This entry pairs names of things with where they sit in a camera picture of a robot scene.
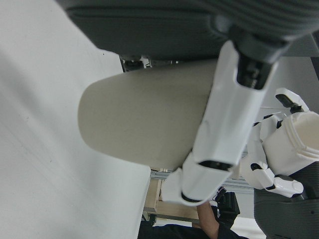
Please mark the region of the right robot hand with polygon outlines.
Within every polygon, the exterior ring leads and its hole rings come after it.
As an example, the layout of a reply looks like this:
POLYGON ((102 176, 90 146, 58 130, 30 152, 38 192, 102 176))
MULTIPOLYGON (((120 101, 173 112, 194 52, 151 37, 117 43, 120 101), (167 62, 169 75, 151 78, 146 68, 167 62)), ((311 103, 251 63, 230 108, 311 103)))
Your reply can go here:
POLYGON ((278 88, 290 114, 256 122, 240 174, 254 189, 254 218, 269 239, 319 236, 319 116, 296 93, 278 88))

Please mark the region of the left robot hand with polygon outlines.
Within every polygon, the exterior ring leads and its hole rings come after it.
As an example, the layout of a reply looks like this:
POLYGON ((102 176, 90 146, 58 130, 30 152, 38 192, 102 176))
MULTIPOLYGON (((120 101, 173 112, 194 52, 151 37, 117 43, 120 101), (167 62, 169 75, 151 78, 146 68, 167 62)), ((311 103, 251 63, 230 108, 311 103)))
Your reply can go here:
POLYGON ((196 206, 238 165, 278 60, 319 28, 316 0, 60 0, 99 49, 170 61, 97 81, 78 108, 84 142, 174 168, 169 202, 196 206))

